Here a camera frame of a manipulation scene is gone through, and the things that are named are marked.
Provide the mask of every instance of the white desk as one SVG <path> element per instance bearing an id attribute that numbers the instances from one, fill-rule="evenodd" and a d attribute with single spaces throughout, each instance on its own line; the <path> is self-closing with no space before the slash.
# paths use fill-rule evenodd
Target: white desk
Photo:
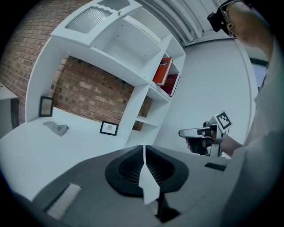
<path id="1" fill-rule="evenodd" d="M 17 96 L 0 83 L 0 138 L 13 130 L 11 121 L 11 99 L 13 98 Z"/>
<path id="2" fill-rule="evenodd" d="M 43 123 L 70 129 L 59 137 Z M 24 123 L 0 139 L 0 167 L 12 190 L 29 200 L 75 164 L 124 148 L 119 136 L 99 133 L 101 122 L 53 109 L 52 117 Z"/>

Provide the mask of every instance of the picture frame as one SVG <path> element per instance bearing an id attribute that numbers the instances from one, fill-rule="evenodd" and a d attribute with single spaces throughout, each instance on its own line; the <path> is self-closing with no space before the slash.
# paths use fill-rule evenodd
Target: picture frame
<path id="1" fill-rule="evenodd" d="M 116 136 L 118 131 L 118 124 L 111 123 L 108 121 L 102 121 L 102 126 L 99 133 Z"/>
<path id="2" fill-rule="evenodd" d="M 54 98 L 41 96 L 39 103 L 39 116 L 40 117 L 51 117 L 53 111 Z"/>

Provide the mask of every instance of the red book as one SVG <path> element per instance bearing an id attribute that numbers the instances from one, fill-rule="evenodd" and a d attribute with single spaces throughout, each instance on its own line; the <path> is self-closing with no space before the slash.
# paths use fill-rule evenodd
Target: red book
<path id="1" fill-rule="evenodd" d="M 173 60 L 172 58 L 163 58 L 157 72 L 153 78 L 153 81 L 158 85 L 164 85 L 168 72 L 170 70 L 170 66 L 172 64 Z"/>
<path id="2" fill-rule="evenodd" d="M 168 75 L 164 86 L 161 86 L 161 88 L 162 88 L 169 96 L 173 96 L 173 95 L 174 95 L 174 92 L 175 92 L 175 90 L 176 90 L 176 88 L 177 88 L 177 85 L 178 85 L 178 80 L 179 80 L 178 74 L 171 74 L 171 75 Z"/>

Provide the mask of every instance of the glasses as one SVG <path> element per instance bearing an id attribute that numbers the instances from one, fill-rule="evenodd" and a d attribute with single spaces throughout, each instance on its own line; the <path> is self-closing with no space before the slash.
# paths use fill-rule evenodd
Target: glasses
<path id="1" fill-rule="evenodd" d="M 230 1 L 230 2 L 228 2 L 227 4 L 222 5 L 222 6 L 220 7 L 221 13 L 222 13 L 222 15 L 223 15 L 223 17 L 224 17 L 224 19 L 225 19 L 225 21 L 226 21 L 227 24 L 230 23 L 230 19 L 229 19 L 229 17 L 228 17 L 228 14 L 226 13 L 226 8 L 227 8 L 227 6 L 228 6 L 229 4 L 234 4 L 234 3 L 236 3 L 236 2 L 241 2 L 241 0 Z M 230 35 L 232 38 L 234 38 L 234 34 L 232 33 L 232 31 L 228 29 L 228 32 L 229 32 L 229 35 Z"/>

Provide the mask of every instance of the brick wall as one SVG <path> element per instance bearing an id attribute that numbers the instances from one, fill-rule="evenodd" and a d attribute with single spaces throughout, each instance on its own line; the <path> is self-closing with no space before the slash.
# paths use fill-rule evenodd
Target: brick wall
<path id="1" fill-rule="evenodd" d="M 73 11 L 90 0 L 43 0 L 35 6 L 7 43 L 0 63 L 0 81 L 19 100 L 19 122 L 24 122 L 28 80 L 51 32 Z M 52 86 L 55 106 L 93 120 L 118 123 L 133 87 L 115 76 L 75 58 L 63 59 Z M 140 115 L 146 116 L 146 99 Z"/>
<path id="2" fill-rule="evenodd" d="M 77 115 L 119 124 L 134 87 L 114 75 L 74 57 L 63 59 L 51 86 L 55 106 Z M 152 100 L 146 97 L 139 115 L 146 117 Z M 135 130 L 142 124 L 136 122 Z"/>

